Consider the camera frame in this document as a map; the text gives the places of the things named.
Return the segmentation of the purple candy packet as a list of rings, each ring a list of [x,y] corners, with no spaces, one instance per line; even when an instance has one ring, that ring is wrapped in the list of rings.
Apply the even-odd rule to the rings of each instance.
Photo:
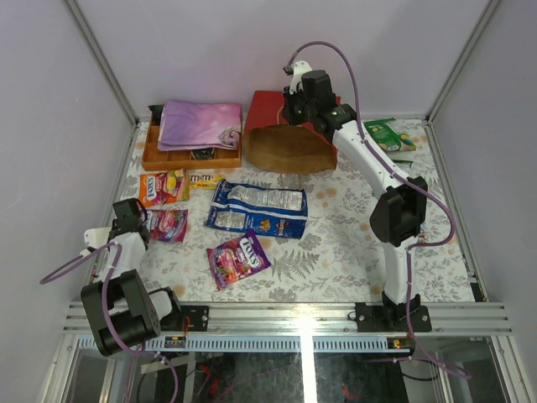
[[[146,227],[151,239],[164,243],[182,243],[187,228],[187,210],[148,210]]]
[[[257,235],[248,229],[240,237],[206,250],[218,290],[255,275],[271,266]]]

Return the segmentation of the red paper bag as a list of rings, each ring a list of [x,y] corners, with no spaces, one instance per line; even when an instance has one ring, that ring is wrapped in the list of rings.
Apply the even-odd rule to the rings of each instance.
[[[337,167],[336,148],[313,126],[288,124],[280,92],[257,90],[242,136],[243,153],[255,168],[280,174],[308,175]]]

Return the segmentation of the yellow chocolate candy packet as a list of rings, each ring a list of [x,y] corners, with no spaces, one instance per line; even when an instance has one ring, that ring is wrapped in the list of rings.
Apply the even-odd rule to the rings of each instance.
[[[188,185],[190,190],[203,189],[215,190],[222,180],[225,180],[224,175],[190,175]]]

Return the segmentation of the green snack packet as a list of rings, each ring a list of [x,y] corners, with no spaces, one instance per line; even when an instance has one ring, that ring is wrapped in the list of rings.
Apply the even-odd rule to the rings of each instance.
[[[415,151],[414,141],[408,134],[399,133],[393,127],[395,118],[366,121],[363,125],[368,134],[385,152]]]
[[[381,162],[374,160],[371,174],[368,176],[368,184],[372,187],[373,195],[379,199],[389,189],[396,189],[404,183],[397,179],[394,174],[408,180],[413,162],[411,160],[392,160],[386,168]]]

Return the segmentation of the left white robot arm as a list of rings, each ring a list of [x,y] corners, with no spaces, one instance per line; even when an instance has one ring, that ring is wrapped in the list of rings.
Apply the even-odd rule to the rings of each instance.
[[[116,217],[109,228],[84,234],[87,249],[107,251],[98,279],[81,290],[81,301],[97,349],[111,356],[135,348],[165,331],[178,329],[184,312],[169,288],[147,291],[138,273],[149,247],[149,214],[136,198],[112,205]]]

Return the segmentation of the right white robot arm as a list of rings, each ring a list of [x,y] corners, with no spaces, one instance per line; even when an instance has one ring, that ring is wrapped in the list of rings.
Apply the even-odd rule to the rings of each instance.
[[[315,131],[342,152],[359,170],[373,190],[377,204],[369,218],[374,235],[381,242],[386,265],[383,323],[401,331],[413,319],[405,304],[415,292],[408,280],[407,252],[420,234],[425,220],[428,189],[422,177],[409,177],[363,132],[357,112],[340,104],[323,70],[306,62],[285,67],[291,77],[283,90],[283,116],[291,125],[311,123]]]

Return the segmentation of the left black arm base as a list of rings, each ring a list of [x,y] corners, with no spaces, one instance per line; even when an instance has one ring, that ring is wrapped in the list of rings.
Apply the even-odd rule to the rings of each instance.
[[[206,332],[209,325],[210,307],[199,305],[182,306],[171,314],[170,322],[163,325],[166,332]]]

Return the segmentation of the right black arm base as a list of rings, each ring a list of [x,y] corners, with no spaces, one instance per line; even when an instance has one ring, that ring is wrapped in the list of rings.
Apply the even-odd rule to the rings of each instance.
[[[409,332],[406,303],[394,304],[385,293],[381,304],[355,304],[355,322],[359,332]],[[414,332],[431,332],[430,313],[417,294],[410,300],[409,319]]]

